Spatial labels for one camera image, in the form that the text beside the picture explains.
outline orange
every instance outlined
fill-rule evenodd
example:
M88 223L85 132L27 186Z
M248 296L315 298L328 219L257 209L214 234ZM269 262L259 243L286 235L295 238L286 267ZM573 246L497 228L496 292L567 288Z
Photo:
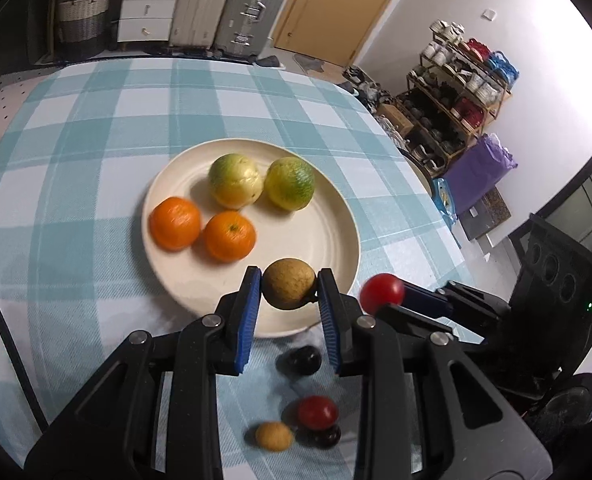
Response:
M209 253L221 262L242 260L255 245L252 222L237 211L218 213L202 232Z
M149 232L161 249L181 251L201 233L201 212L193 202L171 196L150 213Z

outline door frame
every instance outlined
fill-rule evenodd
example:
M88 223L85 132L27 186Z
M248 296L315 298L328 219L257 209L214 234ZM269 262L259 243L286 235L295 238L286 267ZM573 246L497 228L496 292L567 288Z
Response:
M272 36L274 38L273 39L273 46L275 46L276 48L279 48L276 46L276 43L278 41L278 38L284 32L285 25L287 25L287 19L289 18L289 15L291 14L291 11L293 10L293 7L294 7L294 4L296 3L296 1L297 0L287 0L287 2L285 3L285 6L282 8L281 14L278 17L278 22L276 22L276 27L274 28L273 34L272 34ZM356 49L353 51L353 53L349 57L349 62L348 62L349 65L353 63L354 59L356 59L356 56L361 51L362 47L365 44L365 41L367 41L367 38L371 34L371 31L374 29L375 25L378 23L378 20L382 17L382 15L385 12L385 9L389 5L390 1L391 0L384 0L382 6L380 7L380 9L378 9L378 12L375 13L374 18L371 20L371 23L369 23L369 26L367 27L367 30L365 31L365 34L362 36Z

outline table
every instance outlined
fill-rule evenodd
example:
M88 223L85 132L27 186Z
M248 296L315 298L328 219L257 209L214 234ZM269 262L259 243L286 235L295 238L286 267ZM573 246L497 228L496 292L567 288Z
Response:
M171 157L222 137L284 146L333 181L361 238L351 293L377 272L427 288L471 282L412 169L337 86L211 60L68 66L36 86L0 141L0 306L49 421L131 331L161 335L192 319L149 268L141 204ZM226 478L351 478L359 383L328 365L296 383L279 376L276 356L304 342L321 346L319 327L257 340L244 375L218 379ZM250 425L314 392L343 414L335 449L267 455L245 443ZM38 435L0 341L0 443L22 463Z

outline plate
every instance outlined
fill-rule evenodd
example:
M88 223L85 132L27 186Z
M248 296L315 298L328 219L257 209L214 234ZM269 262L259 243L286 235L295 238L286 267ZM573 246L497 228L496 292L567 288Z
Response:
M197 316L214 312L224 294L239 289L247 266L265 270L280 258L299 258L316 272L333 270L338 289L349 292L358 271L361 245L351 210L331 181L314 167L316 191L309 205L285 212L263 193L252 205L241 209L256 229L256 244L249 255L223 264L207 253L202 237L179 253L161 250L149 234L151 211L170 196L182 196L201 210L202 226L224 211L209 193L207 172L212 162L227 153L240 153L255 160L262 174L283 156L298 156L284 148L250 139L219 139L198 144L180 153L152 182L142 215L142 238L151 267L167 292ZM256 337L292 335L320 322L317 304L297 310L278 310L261 299Z

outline suitcase latch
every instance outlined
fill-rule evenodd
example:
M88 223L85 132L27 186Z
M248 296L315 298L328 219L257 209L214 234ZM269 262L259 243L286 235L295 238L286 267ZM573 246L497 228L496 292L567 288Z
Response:
M243 16L247 16L249 18L253 18L254 22L259 22L263 12L267 8L262 2L256 2L255 6L246 4L247 7L246 12L241 12Z
M250 38L253 38L251 34L242 34L240 32L237 32L236 34L234 34L234 39L231 40L231 43L243 46L250 46Z

